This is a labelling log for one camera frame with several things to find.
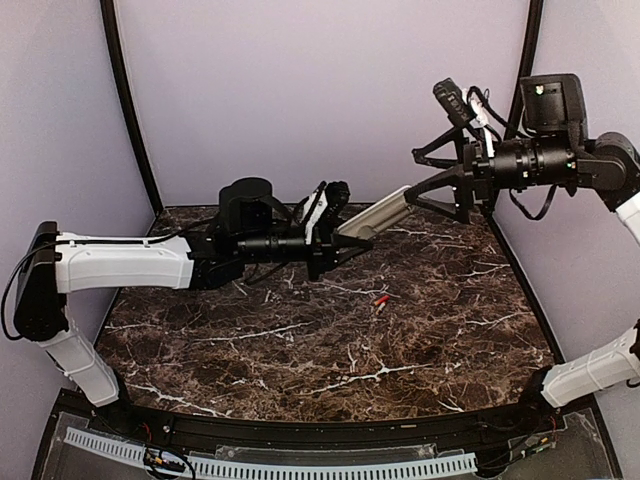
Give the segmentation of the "white remote control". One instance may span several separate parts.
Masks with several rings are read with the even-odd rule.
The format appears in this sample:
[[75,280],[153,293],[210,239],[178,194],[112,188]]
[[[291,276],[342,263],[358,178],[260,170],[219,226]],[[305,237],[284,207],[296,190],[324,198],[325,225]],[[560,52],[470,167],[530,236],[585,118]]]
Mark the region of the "white remote control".
[[393,227],[412,214],[412,206],[404,196],[409,188],[409,185],[405,185],[390,193],[341,224],[336,232],[351,238],[370,240]]

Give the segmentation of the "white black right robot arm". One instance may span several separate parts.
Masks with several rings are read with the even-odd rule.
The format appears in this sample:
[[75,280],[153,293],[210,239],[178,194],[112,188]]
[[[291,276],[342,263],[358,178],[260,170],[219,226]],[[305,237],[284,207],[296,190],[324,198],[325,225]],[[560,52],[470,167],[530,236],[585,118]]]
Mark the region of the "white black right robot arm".
[[463,90],[450,78],[434,86],[452,127],[413,150],[416,163],[440,172],[406,190],[406,202],[466,223],[473,206],[491,214],[501,190],[514,198],[531,186],[562,187],[569,195],[586,188],[637,236],[639,153],[629,139],[616,132],[589,138],[574,74],[523,77],[519,85],[523,118],[505,122],[503,135],[489,125],[495,112],[477,87]]

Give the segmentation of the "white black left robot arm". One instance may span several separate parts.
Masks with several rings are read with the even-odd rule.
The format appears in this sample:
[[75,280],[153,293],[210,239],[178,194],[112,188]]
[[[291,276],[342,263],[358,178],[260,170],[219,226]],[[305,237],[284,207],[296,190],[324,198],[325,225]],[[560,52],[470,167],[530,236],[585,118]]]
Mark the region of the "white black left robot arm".
[[261,263],[303,262],[316,281],[372,247],[370,227],[357,218],[341,220],[348,200],[346,183],[321,182],[289,209],[268,180],[247,177],[220,191],[214,217],[159,237],[82,236],[43,222],[9,280],[16,288],[10,338],[39,344],[90,403],[103,407],[107,425],[120,436],[134,435],[140,412],[124,400],[116,373],[69,317],[67,295],[121,287],[213,290]]

